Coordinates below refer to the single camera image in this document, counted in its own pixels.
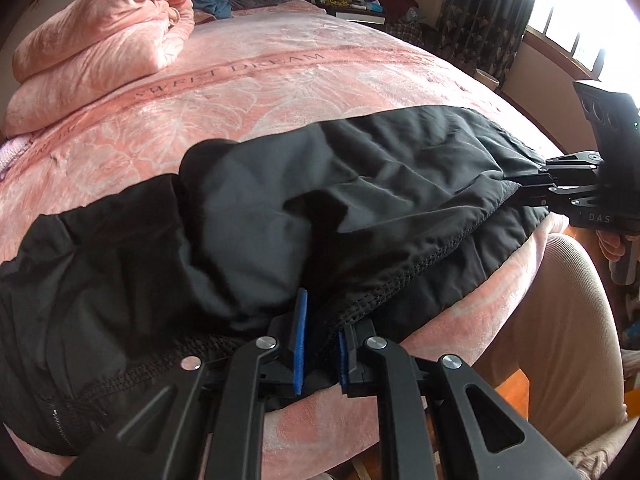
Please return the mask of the person's right hand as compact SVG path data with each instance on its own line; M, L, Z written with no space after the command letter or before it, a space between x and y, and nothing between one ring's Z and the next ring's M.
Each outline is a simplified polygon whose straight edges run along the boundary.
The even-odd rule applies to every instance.
M625 243L619 235L598 231L597 237L601 252L609 262L617 262L626 254Z

